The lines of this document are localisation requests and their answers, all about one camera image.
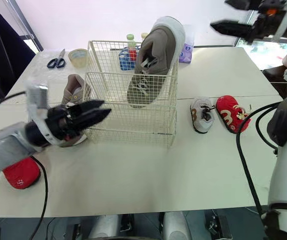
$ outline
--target gray floor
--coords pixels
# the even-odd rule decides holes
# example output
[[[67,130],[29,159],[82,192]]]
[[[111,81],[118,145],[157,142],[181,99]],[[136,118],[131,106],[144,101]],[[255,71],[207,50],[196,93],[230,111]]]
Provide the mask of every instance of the gray floor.
[[[259,216],[245,208],[217,209],[218,215],[228,219],[230,231],[234,240],[262,240],[264,228]],[[204,211],[184,212],[193,240],[211,240],[204,226]],[[45,218],[34,239],[45,240],[47,224],[52,218]],[[0,219],[1,240],[27,240],[34,231],[38,218],[2,218]],[[87,235],[96,217],[59,217],[52,221],[48,228],[48,240],[64,240],[68,223],[82,222],[83,234]],[[135,214],[136,235],[161,239],[158,230],[158,213]]]

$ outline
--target shoe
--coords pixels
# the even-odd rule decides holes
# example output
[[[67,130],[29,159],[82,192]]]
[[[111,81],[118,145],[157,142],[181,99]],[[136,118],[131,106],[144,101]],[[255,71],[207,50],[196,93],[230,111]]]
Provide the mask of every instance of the shoe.
[[[179,21],[163,16],[155,22],[136,59],[134,73],[142,75],[132,77],[127,91],[127,101],[132,107],[142,108],[158,97],[166,77],[147,75],[167,75],[178,61],[184,43],[185,30]]]
[[[233,96],[229,95],[219,97],[215,107],[228,131],[236,134],[239,130],[240,124],[248,116],[246,110],[238,105],[238,102]],[[249,119],[244,124],[241,132],[248,128],[250,121],[251,120]]]
[[[83,102],[84,84],[85,81],[78,74],[69,75],[61,104],[81,104]]]
[[[37,163],[31,158],[25,158],[6,167],[3,174],[15,189],[26,189],[36,183],[41,175]]]
[[[85,81],[78,74],[71,74],[68,76],[68,83],[63,92],[63,98],[61,104],[67,105],[69,107],[81,104],[83,102]],[[86,135],[82,134],[76,136],[73,139],[66,141],[60,145],[62,148],[67,148],[71,146],[78,145],[86,140]]]
[[[197,133],[206,134],[213,125],[212,109],[213,105],[207,97],[198,97],[190,105],[192,125]]]

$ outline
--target wire basket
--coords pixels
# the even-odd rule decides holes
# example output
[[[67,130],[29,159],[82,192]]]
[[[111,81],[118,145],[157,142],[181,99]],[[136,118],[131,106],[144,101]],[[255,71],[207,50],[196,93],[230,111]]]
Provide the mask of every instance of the wire basket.
[[[109,116],[86,130],[88,138],[171,146],[176,136],[178,62],[167,75],[135,74],[140,50],[126,41],[90,41],[83,100],[105,100]]]

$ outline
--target red baby shoe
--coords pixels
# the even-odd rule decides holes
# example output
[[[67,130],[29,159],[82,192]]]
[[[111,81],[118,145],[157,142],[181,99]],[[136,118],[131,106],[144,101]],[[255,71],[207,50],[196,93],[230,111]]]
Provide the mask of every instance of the red baby shoe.
[[[245,109],[238,105],[233,96],[225,95],[218,98],[215,105],[217,112],[229,132],[236,134],[243,120],[248,116]],[[243,125],[241,132],[247,129],[250,119]]]
[[[2,171],[10,185],[16,189],[30,187],[41,174],[37,163],[31,157],[8,166]]]

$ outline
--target small gray shoe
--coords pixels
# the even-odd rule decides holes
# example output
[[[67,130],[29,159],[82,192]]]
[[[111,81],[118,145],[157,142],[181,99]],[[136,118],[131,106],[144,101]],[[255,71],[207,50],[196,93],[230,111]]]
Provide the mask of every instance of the small gray shoe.
[[[206,134],[214,123],[214,107],[207,97],[198,97],[190,105],[192,125],[200,134]]]
[[[178,61],[185,43],[182,24],[170,16],[163,16],[153,25],[144,39],[136,59],[135,74],[131,79],[127,101],[133,108],[151,104],[161,92],[165,77]]]
[[[83,102],[84,84],[83,78],[78,74],[69,75],[61,104],[81,104]]]
[[[75,104],[81,104],[83,102],[85,82],[81,76],[78,74],[71,74],[68,76],[68,83],[63,92],[63,98],[61,104],[67,106],[73,106]],[[67,148],[71,146],[78,145],[86,140],[86,135],[81,134],[73,139],[64,142],[60,147]]]

